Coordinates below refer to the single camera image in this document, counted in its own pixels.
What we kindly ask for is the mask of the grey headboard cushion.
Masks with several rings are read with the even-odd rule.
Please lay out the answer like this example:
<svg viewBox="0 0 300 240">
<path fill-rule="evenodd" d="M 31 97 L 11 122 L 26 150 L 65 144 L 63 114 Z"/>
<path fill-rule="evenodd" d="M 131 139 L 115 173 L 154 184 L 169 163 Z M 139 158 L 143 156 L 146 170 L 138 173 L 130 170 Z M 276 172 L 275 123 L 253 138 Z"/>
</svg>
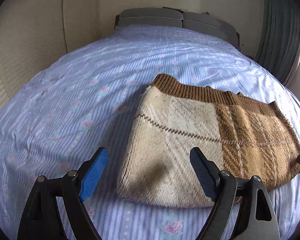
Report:
<svg viewBox="0 0 300 240">
<path fill-rule="evenodd" d="M 129 25 L 153 25 L 183 27 L 183 12 L 166 7 L 132 8 L 122 11 L 115 18 L 115 27 Z"/>
<path fill-rule="evenodd" d="M 206 14 L 183 12 L 183 28 L 220 38 L 239 48 L 239 34 L 229 23 Z"/>
</svg>

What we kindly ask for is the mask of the white louvered wardrobe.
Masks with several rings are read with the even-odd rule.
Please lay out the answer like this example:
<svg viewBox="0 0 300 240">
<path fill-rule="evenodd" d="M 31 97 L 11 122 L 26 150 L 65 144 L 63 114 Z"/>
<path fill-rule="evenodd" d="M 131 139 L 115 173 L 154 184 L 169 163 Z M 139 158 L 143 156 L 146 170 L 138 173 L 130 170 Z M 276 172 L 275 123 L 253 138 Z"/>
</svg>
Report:
<svg viewBox="0 0 300 240">
<path fill-rule="evenodd" d="M 0 6 L 0 111 L 61 56 L 98 39 L 98 0 L 5 0 Z"/>
</svg>

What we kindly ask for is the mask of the green curtain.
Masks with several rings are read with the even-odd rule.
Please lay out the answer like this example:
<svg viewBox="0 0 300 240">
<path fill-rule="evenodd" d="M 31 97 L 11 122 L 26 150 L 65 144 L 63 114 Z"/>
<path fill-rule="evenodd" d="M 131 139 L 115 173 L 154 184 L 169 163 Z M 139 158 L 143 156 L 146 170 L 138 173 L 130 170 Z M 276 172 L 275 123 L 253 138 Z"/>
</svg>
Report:
<svg viewBox="0 0 300 240">
<path fill-rule="evenodd" d="M 283 85 L 300 56 L 300 10 L 293 0 L 264 0 L 255 61 Z"/>
</svg>

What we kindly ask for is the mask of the brown plaid knit sweater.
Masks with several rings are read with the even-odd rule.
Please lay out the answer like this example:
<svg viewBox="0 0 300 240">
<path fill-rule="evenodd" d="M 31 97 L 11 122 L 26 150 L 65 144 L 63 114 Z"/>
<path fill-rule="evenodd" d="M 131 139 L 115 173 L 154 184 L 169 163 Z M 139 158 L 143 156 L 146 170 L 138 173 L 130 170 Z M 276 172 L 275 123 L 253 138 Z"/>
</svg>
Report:
<svg viewBox="0 0 300 240">
<path fill-rule="evenodd" d="M 268 191 L 300 173 L 300 143 L 276 102 L 159 74 L 139 103 L 118 195 L 164 207 L 211 206 L 190 163 L 194 147 L 237 178 L 260 176 Z"/>
</svg>

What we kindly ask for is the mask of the blue floral striped bedsheet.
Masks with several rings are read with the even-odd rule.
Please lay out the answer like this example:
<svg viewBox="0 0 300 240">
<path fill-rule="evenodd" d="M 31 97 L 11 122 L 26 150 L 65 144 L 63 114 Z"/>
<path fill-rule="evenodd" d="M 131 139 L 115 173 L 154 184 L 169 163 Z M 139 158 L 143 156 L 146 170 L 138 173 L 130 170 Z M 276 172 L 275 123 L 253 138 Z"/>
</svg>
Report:
<svg viewBox="0 0 300 240">
<path fill-rule="evenodd" d="M 276 101 L 300 141 L 300 102 L 220 38 L 173 27 L 130 26 L 64 55 L 0 112 L 0 227 L 16 239 L 38 176 L 59 178 L 99 147 L 109 163 L 85 206 L 103 239 L 195 239 L 208 208 L 172 209 L 117 196 L 116 180 L 140 98 L 160 74 Z"/>
</svg>

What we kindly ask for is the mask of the grey right headboard cushion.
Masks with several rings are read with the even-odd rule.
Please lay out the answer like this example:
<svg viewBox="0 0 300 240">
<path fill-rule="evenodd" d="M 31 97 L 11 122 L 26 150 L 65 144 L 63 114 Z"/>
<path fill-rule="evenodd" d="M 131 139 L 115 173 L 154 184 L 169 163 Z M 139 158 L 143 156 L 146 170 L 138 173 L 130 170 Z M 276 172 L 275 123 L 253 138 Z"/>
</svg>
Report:
<svg viewBox="0 0 300 240">
<path fill-rule="evenodd" d="M 239 34 L 229 23 L 206 14 L 183 12 L 183 28 L 220 38 L 239 48 Z"/>
</svg>

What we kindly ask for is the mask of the grey left headboard cushion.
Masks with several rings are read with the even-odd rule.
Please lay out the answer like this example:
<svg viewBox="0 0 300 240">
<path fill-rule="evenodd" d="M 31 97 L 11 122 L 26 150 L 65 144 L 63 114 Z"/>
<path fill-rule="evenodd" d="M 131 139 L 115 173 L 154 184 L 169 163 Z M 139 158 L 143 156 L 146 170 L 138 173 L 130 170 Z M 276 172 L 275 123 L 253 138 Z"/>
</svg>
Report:
<svg viewBox="0 0 300 240">
<path fill-rule="evenodd" d="M 132 8 L 122 11 L 115 18 L 115 27 L 129 25 L 153 25 L 183 27 L 183 12 L 166 7 Z"/>
</svg>

